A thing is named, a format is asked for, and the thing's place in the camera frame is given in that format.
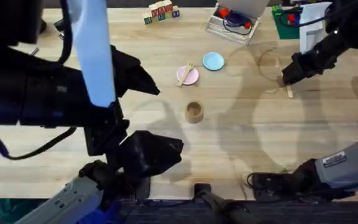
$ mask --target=blue cloth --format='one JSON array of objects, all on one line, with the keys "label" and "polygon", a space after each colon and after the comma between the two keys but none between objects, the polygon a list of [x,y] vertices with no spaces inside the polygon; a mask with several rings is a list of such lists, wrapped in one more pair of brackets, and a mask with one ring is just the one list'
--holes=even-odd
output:
[{"label": "blue cloth", "polygon": [[106,212],[96,209],[83,217],[78,224],[106,224],[108,221],[119,223],[117,214],[120,207],[121,204],[119,202],[114,202]]}]

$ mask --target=blue plate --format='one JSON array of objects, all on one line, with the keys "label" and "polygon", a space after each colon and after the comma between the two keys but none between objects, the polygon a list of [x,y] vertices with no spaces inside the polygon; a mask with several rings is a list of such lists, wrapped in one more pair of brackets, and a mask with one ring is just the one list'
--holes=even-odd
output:
[{"label": "blue plate", "polygon": [[223,67],[224,59],[222,55],[211,52],[204,56],[203,65],[208,70],[218,71]]}]

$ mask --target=white label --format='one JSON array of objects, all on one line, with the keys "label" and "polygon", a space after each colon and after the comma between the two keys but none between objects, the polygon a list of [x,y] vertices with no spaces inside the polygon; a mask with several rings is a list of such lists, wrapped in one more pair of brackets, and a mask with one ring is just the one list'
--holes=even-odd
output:
[{"label": "white label", "polygon": [[324,167],[331,167],[346,161],[346,153],[341,151],[323,159]]}]

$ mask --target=red object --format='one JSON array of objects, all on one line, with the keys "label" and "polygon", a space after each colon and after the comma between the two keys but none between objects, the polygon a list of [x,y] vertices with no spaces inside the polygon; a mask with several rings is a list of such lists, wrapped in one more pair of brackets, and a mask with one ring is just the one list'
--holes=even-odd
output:
[{"label": "red object", "polygon": [[152,11],[152,17],[157,17],[158,16],[158,9],[154,9]]},{"label": "red object", "polygon": [[251,28],[251,27],[252,27],[252,23],[251,23],[251,22],[247,22],[247,23],[244,24],[244,28],[246,28],[246,29],[249,29],[249,28]]},{"label": "red object", "polygon": [[165,6],[165,12],[170,12],[170,11],[172,11],[172,9],[173,9],[172,5]]},{"label": "red object", "polygon": [[223,8],[219,10],[219,14],[221,15],[222,18],[225,18],[227,15],[230,14],[230,11],[228,8]]},{"label": "red object", "polygon": [[288,21],[289,21],[291,24],[294,23],[294,22],[295,22],[295,15],[293,15],[293,14],[288,15]]},{"label": "red object", "polygon": [[158,14],[161,15],[161,14],[164,14],[165,13],[165,6],[164,7],[160,7],[158,9]]}]

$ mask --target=small wooden cup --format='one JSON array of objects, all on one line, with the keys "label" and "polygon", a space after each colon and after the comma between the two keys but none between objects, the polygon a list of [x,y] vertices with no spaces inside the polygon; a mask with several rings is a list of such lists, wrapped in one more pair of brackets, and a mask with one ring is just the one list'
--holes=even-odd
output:
[{"label": "small wooden cup", "polygon": [[204,107],[199,101],[192,101],[187,104],[185,116],[191,124],[199,123],[204,118]]}]

